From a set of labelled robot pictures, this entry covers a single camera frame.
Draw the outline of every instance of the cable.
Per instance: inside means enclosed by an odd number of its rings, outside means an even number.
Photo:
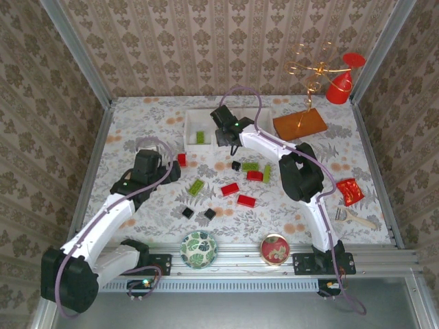
[[[157,182],[150,184],[146,187],[140,188],[139,190],[130,193],[128,195],[126,195],[125,197],[120,198],[119,200],[115,201],[114,203],[112,203],[111,205],[109,205],[105,210],[103,210],[97,217],[96,219],[92,222],[92,224],[86,229],[86,231],[82,234],[82,236],[78,239],[78,241],[76,242],[76,244],[71,248],[70,252],[67,254],[67,256],[64,258],[64,260],[62,260],[60,268],[58,269],[58,272],[56,274],[56,280],[55,280],[55,302],[56,302],[56,306],[58,307],[58,309],[60,310],[60,313],[63,317],[67,318],[67,319],[74,319],[76,318],[78,314],[75,315],[68,315],[65,313],[64,308],[62,307],[61,304],[61,297],[60,297],[60,285],[61,285],[61,277],[62,277],[62,273],[64,272],[64,268],[66,267],[67,262],[70,260],[70,258],[72,257],[72,255],[74,254],[74,252],[76,251],[76,249],[78,249],[78,245],[81,245],[82,241],[84,241],[84,239],[87,237],[87,235],[90,233],[90,231],[96,226],[96,224],[102,219],[102,217],[104,215],[106,215],[108,212],[110,212],[110,210],[112,210],[115,206],[117,206],[118,204],[120,204],[121,202],[130,199],[131,197],[134,197],[135,195],[138,195],[139,193],[143,193],[151,188],[155,188],[156,186],[158,186],[163,180],[166,179],[166,177],[171,173],[172,170],[172,165],[173,165],[173,161],[172,159],[174,158],[174,154],[172,153],[171,148],[164,142],[162,142],[160,139],[158,139],[157,137],[145,137],[142,138],[141,140],[138,141],[137,145],[136,145],[136,151],[137,151],[137,147],[139,146],[139,143],[142,143],[144,141],[152,141],[154,143],[158,143],[160,145],[162,145],[165,150],[168,153],[169,156],[169,168],[166,171],[166,173],[164,174],[164,176],[159,179]],[[130,273],[134,273],[137,271],[141,271],[142,269],[135,269],[135,270],[131,270],[133,272]]]
[[[332,263],[333,263],[333,266],[334,266],[335,277],[337,278],[337,281],[338,281],[338,284],[340,286],[340,290],[342,291],[342,294],[344,296],[344,299],[348,302],[348,304],[351,306],[351,308],[356,313],[358,313],[360,315],[366,315],[366,313],[367,313],[366,307],[356,297],[353,297],[353,296],[350,296],[350,295],[347,294],[347,292],[345,291],[345,289],[343,287],[342,281],[340,280],[340,273],[338,271],[337,261],[336,261],[336,258],[335,258],[334,243],[332,241],[332,234],[331,234],[331,231],[329,229],[329,219],[327,219],[327,217],[325,216],[322,203],[320,203],[320,200],[323,197],[331,195],[331,194],[333,194],[337,190],[337,183],[335,182],[334,177],[332,176],[332,174],[329,172],[329,170],[322,163],[318,162],[312,156],[309,156],[308,154],[305,154],[305,153],[303,153],[301,151],[298,151],[297,149],[294,149],[293,147],[290,147],[288,145],[284,145],[284,144],[278,142],[276,139],[273,138],[273,136],[271,136],[270,134],[266,134],[263,130],[259,129],[259,127],[257,125],[257,122],[258,122],[258,118],[259,118],[259,115],[261,114],[261,110],[262,110],[262,98],[261,98],[260,94],[255,89],[253,89],[251,87],[243,87],[243,86],[232,88],[221,98],[221,101],[219,101],[219,106],[222,105],[224,99],[227,96],[229,96],[231,93],[233,93],[236,90],[247,90],[247,91],[250,91],[250,92],[254,93],[254,95],[256,95],[256,97],[257,97],[257,99],[259,101],[259,109],[258,109],[258,112],[256,113],[256,117],[254,118],[254,128],[255,128],[255,130],[256,130],[256,132],[258,134],[260,134],[262,137],[264,137],[265,139],[269,140],[270,142],[272,142],[274,144],[277,144],[277,145],[279,145],[281,147],[286,147],[291,152],[294,152],[294,153],[298,154],[299,156],[302,156],[303,158],[306,158],[306,159],[312,161],[313,163],[318,165],[322,169],[322,171],[330,179],[330,181],[332,183],[332,189],[329,192],[325,192],[325,193],[322,193],[319,196],[317,196],[316,200],[317,200],[317,205],[318,205],[320,214],[322,214],[323,222],[324,222],[324,225],[326,226],[328,237],[329,237],[329,245],[331,246],[331,256],[332,256],[332,261],[333,261]],[[357,306],[355,305],[355,303],[359,304],[361,306],[362,310],[359,310],[357,308]]]
[[[154,286],[152,286],[151,289],[144,296],[142,296],[142,298],[146,298],[146,297],[150,296],[152,294],[152,291],[154,291],[154,289],[157,287],[158,283],[160,282],[160,279],[162,278],[162,269],[159,266],[152,265],[152,266],[139,267],[138,269],[130,269],[130,270],[122,273],[122,274],[130,274],[130,273],[136,273],[136,272],[139,272],[139,271],[143,271],[143,270],[146,270],[146,269],[155,269],[156,272],[158,272],[158,277],[157,277],[157,280],[154,280]],[[135,286],[138,286],[141,283],[142,282],[134,282],[134,283],[132,283],[129,286],[129,289],[128,289],[128,296],[131,297],[132,296],[131,292],[132,292],[133,288]]]

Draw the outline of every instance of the gold wire sculpture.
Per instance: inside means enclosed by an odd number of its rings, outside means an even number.
[[[341,70],[333,70],[328,67],[329,63],[334,59],[334,56],[337,55],[337,48],[331,42],[324,42],[320,51],[318,52],[316,59],[311,54],[312,48],[308,45],[304,45],[302,43],[298,43],[292,47],[293,53],[296,55],[305,55],[308,62],[311,62],[312,66],[306,66],[299,62],[290,61],[285,63],[285,70],[292,75],[296,75],[298,77],[298,81],[307,89],[308,99],[305,101],[307,104],[307,110],[302,113],[302,116],[298,122],[297,127],[300,127],[302,124],[303,116],[307,114],[312,107],[311,94],[318,92],[322,88],[322,79],[326,79],[329,81],[334,87],[338,90],[349,93],[352,90],[352,83],[350,82],[350,88],[344,90],[339,86],[336,86],[331,79],[328,77],[328,73],[340,73],[351,71],[352,68],[349,69],[341,69]],[[307,75],[307,72],[312,73],[308,77],[306,77],[303,82],[301,79]]]

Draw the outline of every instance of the metal frame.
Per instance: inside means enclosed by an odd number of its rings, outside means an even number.
[[[421,328],[439,328],[439,316],[423,276],[413,273],[405,279],[416,317]]]
[[[357,123],[359,136],[361,138],[361,142],[363,143],[364,153],[366,154],[366,159],[369,164],[370,174],[372,175],[372,179],[377,190],[378,200],[381,204],[381,209],[383,210],[384,220],[387,223],[388,228],[390,227],[391,230],[389,234],[393,234],[393,239],[395,240],[396,246],[400,249],[403,249],[404,242],[401,237],[401,233],[399,232],[398,224],[396,223],[389,197],[385,191],[383,178],[379,172],[378,162],[373,153],[373,148],[370,144],[370,139],[368,137],[366,126],[364,125],[363,117],[359,111],[358,104],[354,101],[352,101],[352,109],[355,122]]]
[[[292,256],[280,266],[269,266],[262,259],[258,245],[224,245],[215,262],[203,271],[191,269],[180,257],[179,243],[149,244],[152,254],[171,254],[171,279],[291,279],[328,278],[328,276],[295,276]],[[345,245],[354,256],[357,274],[352,278],[406,278],[421,274],[414,250],[397,249],[392,245]],[[291,254],[312,252],[310,245],[291,244]],[[106,248],[103,253],[113,251]],[[144,278],[119,276],[119,278]]]
[[[400,0],[396,3],[352,90],[351,99],[355,103],[359,103],[363,97],[415,3],[416,0]]]
[[[90,200],[91,190],[95,182],[97,169],[101,162],[102,152],[104,151],[105,141],[107,139],[108,130],[111,126],[112,114],[115,111],[116,103],[113,103],[109,111],[105,111],[102,117],[99,132],[96,136],[95,146],[91,152],[90,162],[88,163],[87,172],[84,178],[84,184],[81,188],[81,193],[76,204],[76,209],[73,214],[73,219],[70,225],[68,240],[71,239],[76,232],[79,232],[82,222],[84,221],[87,210],[88,201]]]
[[[66,13],[62,9],[59,0],[40,0],[44,9],[48,13],[55,28],[61,35],[66,46],[69,48],[73,58],[77,62],[82,74],[84,74],[102,107],[108,110],[111,105],[111,93],[101,80],[95,65],[87,55],[86,47],[82,44],[70,24]]]
[[[131,279],[116,279],[109,282],[100,293],[127,293]],[[166,278],[154,285],[154,293],[316,293],[318,279],[208,279],[193,280]],[[132,293],[144,290],[132,289]]]

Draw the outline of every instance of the damask wallpaper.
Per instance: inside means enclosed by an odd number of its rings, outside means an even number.
[[[418,0],[360,102],[401,234],[439,301],[439,3]]]
[[[102,107],[39,1],[0,1],[0,328],[26,328],[67,237]]]
[[[303,94],[292,46],[366,58],[396,0],[61,0],[113,97],[223,95],[236,85]],[[338,58],[333,63],[339,67]]]

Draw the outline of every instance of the gray floor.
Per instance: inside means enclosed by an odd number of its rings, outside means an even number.
[[[348,292],[366,305],[365,317],[342,299],[324,301],[313,293],[156,293],[142,302],[105,293],[77,319],[59,318],[54,328],[418,328],[402,282],[350,280]]]

